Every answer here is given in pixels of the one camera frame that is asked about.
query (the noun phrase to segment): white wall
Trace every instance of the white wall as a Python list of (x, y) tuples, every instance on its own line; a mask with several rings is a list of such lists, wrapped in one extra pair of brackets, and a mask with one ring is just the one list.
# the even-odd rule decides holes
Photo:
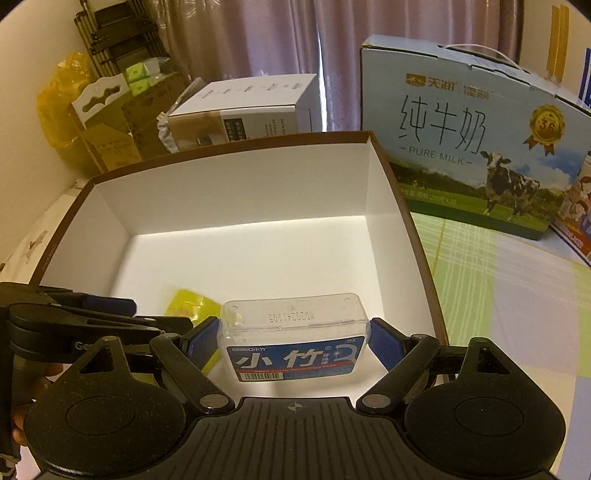
[(56, 64), (84, 51), (78, 0), (24, 0), (0, 23), (0, 261), (80, 175), (43, 135), (35, 102)]

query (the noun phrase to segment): carton handle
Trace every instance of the carton handle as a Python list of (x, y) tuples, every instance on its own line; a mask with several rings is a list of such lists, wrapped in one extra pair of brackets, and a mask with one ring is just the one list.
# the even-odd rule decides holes
[(484, 48), (485, 50), (490, 50), (490, 51), (495, 52), (496, 54), (503, 57), (507, 62), (509, 62), (511, 64), (511, 66), (515, 67), (516, 69), (523, 70), (525, 72), (525, 70), (523, 68), (521, 68), (518, 64), (516, 64), (516, 62), (511, 60), (507, 55), (505, 55), (503, 52), (500, 52), (492, 47), (487, 47), (486, 45), (480, 45), (479, 43), (450, 43), (449, 45), (443, 46), (443, 48), (450, 48), (450, 47), (480, 47), (480, 48)]
[(127, 92), (129, 86), (122, 73), (113, 77), (101, 77), (82, 90), (80, 96), (72, 102), (72, 107), (86, 128), (90, 117)]

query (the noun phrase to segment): blue sky illustration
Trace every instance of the blue sky illustration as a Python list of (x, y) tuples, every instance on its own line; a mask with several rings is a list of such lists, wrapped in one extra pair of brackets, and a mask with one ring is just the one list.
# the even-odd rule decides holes
[(560, 178), (572, 183), (577, 178), (581, 168), (581, 155), (573, 150), (557, 149), (554, 155), (544, 156), (543, 150), (537, 155), (534, 162), (515, 167), (514, 170), (539, 179), (542, 183), (547, 183), (558, 187), (561, 183)]

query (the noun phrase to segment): black pivot disc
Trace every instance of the black pivot disc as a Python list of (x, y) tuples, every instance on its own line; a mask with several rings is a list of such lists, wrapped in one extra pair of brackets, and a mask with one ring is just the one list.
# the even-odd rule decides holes
[(95, 347), (31, 407), (25, 435), (35, 459), (56, 472), (139, 471), (178, 443), (183, 406), (166, 390), (132, 378), (118, 339)]
[(470, 341), (457, 380), (410, 402), (404, 427), (442, 469), (490, 478), (549, 469), (565, 431), (560, 410), (487, 339)]

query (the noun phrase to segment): cow illustration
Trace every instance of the cow illustration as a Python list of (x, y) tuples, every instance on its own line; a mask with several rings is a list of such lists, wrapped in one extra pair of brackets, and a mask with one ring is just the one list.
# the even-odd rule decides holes
[(427, 190), (427, 186), (422, 181), (418, 180), (413, 180), (413, 187), (415, 187), (416, 189)]
[(501, 197), (506, 194), (513, 203), (513, 212), (508, 220), (515, 215), (522, 216), (540, 188), (540, 182), (508, 169), (506, 165), (511, 163), (511, 160), (500, 153), (481, 151), (480, 154), (486, 158), (487, 169), (485, 190), (488, 202), (484, 215), (490, 215)]

